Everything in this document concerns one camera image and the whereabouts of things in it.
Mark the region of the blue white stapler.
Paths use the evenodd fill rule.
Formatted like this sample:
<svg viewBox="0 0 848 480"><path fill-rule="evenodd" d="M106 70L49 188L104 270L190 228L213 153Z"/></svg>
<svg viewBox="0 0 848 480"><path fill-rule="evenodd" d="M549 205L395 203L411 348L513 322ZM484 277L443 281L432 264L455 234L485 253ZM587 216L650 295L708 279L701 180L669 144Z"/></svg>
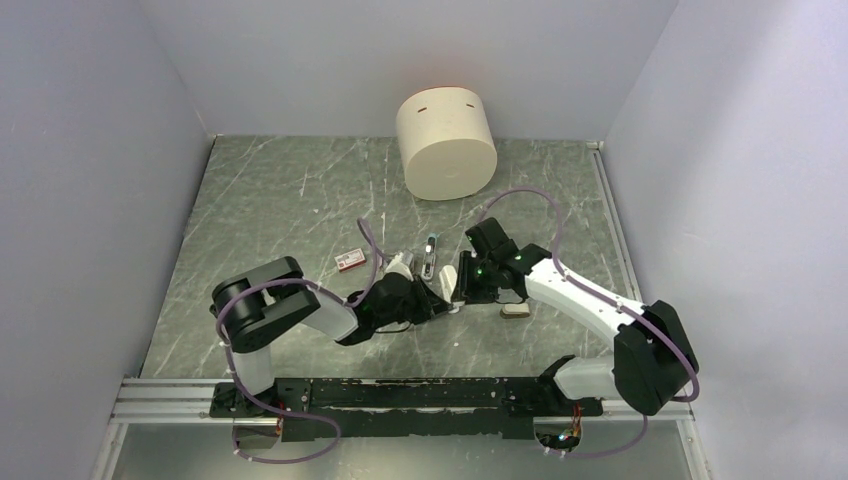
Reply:
<svg viewBox="0 0 848 480"><path fill-rule="evenodd" d="M438 235L431 233L428 235L424 246L423 265L420 275L421 278L427 282L430 282L433 279L436 271L437 241Z"/></svg>

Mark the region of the red white staple box sleeve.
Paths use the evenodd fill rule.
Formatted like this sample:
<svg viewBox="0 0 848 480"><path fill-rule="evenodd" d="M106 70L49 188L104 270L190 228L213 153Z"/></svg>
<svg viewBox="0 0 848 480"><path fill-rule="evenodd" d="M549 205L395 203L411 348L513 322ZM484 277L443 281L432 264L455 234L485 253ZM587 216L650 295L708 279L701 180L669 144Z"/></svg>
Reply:
<svg viewBox="0 0 848 480"><path fill-rule="evenodd" d="M347 251L334 257L337 270L346 272L367 263L367 257L361 248Z"/></svg>

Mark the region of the long white stapler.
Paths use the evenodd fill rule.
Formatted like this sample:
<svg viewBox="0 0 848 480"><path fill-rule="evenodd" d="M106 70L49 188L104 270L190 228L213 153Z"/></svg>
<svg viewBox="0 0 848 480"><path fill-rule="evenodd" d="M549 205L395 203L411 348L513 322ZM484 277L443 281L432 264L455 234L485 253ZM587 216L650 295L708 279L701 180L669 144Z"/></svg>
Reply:
<svg viewBox="0 0 848 480"><path fill-rule="evenodd" d="M448 313L456 314L463 305L463 300L458 293L458 272L452 265L446 265L441 268L438 274L440 296L448 303Z"/></svg>

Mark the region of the staple tray with staples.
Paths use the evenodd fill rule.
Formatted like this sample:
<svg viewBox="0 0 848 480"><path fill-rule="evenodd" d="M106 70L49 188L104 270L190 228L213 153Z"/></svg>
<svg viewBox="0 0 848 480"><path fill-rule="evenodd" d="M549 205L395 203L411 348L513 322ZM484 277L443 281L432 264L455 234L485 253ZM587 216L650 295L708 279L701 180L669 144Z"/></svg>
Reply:
<svg viewBox="0 0 848 480"><path fill-rule="evenodd" d="M404 265L408 269L413 270L415 265L415 255L410 250L400 251L392 257L390 264Z"/></svg>

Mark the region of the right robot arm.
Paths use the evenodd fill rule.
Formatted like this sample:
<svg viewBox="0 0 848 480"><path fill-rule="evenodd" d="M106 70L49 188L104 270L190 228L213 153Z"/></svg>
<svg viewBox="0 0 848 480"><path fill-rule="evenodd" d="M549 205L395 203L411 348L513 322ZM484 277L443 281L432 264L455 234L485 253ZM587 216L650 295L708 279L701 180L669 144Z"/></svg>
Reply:
<svg viewBox="0 0 848 480"><path fill-rule="evenodd" d="M577 400L622 400L653 416L680 400L699 366L673 306L646 305L616 295L577 274L536 244L517 246L494 218L465 233L455 294L466 304L493 303L504 290L552 307L604 340L604 357L565 356L539 377L539 398L550 413Z"/></svg>

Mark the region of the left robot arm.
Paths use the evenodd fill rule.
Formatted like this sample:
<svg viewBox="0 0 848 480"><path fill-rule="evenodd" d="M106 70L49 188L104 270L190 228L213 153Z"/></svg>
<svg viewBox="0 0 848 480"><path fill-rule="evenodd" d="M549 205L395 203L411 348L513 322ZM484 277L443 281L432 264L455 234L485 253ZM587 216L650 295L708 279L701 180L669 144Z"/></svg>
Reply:
<svg viewBox="0 0 848 480"><path fill-rule="evenodd" d="M381 277L373 273L365 289L342 298L305 279L291 256L219 283L210 305L238 388L237 403L254 416L279 406L270 345L294 327L305 325L352 346L393 323L419 325L452 309L450 300L397 264Z"/></svg>

